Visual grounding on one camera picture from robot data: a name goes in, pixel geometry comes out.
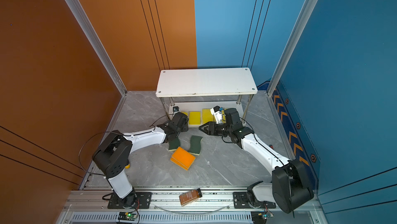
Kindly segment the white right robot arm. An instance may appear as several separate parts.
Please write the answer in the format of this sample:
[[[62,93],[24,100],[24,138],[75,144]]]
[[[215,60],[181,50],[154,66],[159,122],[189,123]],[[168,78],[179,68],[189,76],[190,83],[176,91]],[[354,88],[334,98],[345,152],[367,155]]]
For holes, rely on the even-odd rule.
[[[210,110],[214,117],[199,127],[209,136],[229,137],[231,143],[251,154],[271,174],[271,184],[263,181],[247,188],[249,204],[254,208],[276,204],[283,212],[291,213],[314,198],[314,191],[305,163],[291,160],[264,143],[248,123],[243,123],[235,108]]]

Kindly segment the yellow sponge stack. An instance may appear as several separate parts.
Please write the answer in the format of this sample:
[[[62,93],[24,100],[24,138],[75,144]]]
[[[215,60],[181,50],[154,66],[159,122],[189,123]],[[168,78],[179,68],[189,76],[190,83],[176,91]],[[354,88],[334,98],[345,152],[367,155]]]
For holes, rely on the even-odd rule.
[[[197,126],[201,125],[201,112],[200,111],[191,111],[189,112],[189,125]]]

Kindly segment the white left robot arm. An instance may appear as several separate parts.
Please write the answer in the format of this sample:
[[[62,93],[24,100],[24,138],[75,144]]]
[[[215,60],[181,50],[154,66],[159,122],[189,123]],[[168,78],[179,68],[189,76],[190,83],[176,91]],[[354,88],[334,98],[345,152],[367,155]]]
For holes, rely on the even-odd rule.
[[[132,133],[116,130],[107,135],[92,159],[113,189],[111,199],[123,208],[138,206],[138,197],[126,174],[129,155],[148,146],[175,140],[180,133],[188,131],[188,121],[186,114],[178,112],[171,120],[152,129]]]

